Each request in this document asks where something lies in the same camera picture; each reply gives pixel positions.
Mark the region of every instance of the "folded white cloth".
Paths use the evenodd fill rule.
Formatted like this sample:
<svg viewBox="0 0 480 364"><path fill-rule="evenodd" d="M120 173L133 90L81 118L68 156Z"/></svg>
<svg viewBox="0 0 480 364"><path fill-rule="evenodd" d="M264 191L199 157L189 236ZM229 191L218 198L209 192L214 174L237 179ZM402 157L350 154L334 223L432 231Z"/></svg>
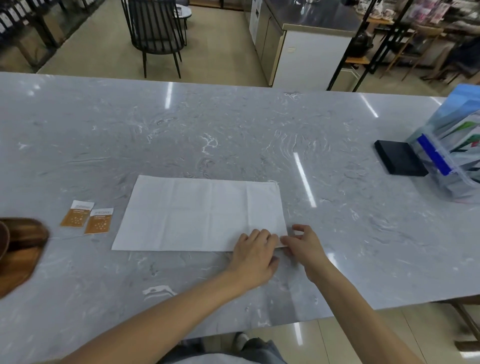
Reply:
<svg viewBox="0 0 480 364"><path fill-rule="evenodd" d="M253 229L287 234L275 182L140 175L112 250L230 252Z"/></svg>

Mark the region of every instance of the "beige floor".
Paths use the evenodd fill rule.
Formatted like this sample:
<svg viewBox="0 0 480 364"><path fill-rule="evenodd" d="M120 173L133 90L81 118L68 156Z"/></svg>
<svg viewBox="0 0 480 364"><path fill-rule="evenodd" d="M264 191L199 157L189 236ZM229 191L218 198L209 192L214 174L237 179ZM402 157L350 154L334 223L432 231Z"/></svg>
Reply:
<svg viewBox="0 0 480 364"><path fill-rule="evenodd" d="M178 79L172 56L148 55L148 80L266 86L243 13L200 7L192 7L192 13L188 46L181 52L182 79ZM381 81L380 72L369 75L360 91L446 96L452 89L441 83L423 82L419 79L426 73L423 70L416 70L400 82L406 71L394 69ZM120 1L106 0L40 73L144 79L142 56L130 44ZM453 340L471 337L447 305L421 304L383 310L380 314L428 364L480 363L480 355L461 355L455 349ZM273 339L290 364L359 363L334 318L255 329L248 334ZM211 351L228 350L231 340L232 334L205 338Z"/></svg>

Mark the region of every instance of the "white round table top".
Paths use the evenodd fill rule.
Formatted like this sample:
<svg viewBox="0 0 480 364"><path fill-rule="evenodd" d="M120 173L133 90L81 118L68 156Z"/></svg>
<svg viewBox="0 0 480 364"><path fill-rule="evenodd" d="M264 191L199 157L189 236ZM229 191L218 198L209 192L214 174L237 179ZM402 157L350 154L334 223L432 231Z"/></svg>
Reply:
<svg viewBox="0 0 480 364"><path fill-rule="evenodd" d="M179 9L179 19L187 19L192 16L192 10L185 5L175 5Z"/></svg>

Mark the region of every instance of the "gray marble countertop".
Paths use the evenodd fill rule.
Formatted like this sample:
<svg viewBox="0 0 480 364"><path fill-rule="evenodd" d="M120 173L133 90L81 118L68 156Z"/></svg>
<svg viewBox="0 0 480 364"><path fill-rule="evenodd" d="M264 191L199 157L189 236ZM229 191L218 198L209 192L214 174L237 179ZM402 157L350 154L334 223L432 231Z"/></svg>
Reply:
<svg viewBox="0 0 480 364"><path fill-rule="evenodd" d="M375 309L479 293L479 207L388 175L372 146L404 140L437 101L0 73L0 211L51 231L32 278L0 300L2 364L65 355L227 265L225 253L110 250L139 174L278 182L287 224L312 225ZM114 207L110 232L60 227L73 199ZM267 285L190 337L330 316L277 254Z"/></svg>
<svg viewBox="0 0 480 364"><path fill-rule="evenodd" d="M361 20L351 6L339 0L264 0L284 30L354 36Z"/></svg>

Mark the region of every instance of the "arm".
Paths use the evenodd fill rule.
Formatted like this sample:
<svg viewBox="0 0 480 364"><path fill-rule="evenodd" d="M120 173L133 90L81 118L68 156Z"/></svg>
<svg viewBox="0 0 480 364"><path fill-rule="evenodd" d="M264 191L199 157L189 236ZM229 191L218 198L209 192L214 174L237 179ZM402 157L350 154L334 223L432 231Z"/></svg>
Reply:
<svg viewBox="0 0 480 364"><path fill-rule="evenodd" d="M305 267L308 279L322 293L362 363L421 364L422 361L328 260L311 227L293 225L293 229L303 231L303 235L282 236L281 242Z"/></svg>
<svg viewBox="0 0 480 364"><path fill-rule="evenodd" d="M61 364L155 364L220 306L270 280L278 236L242 234L225 272L104 332Z"/></svg>

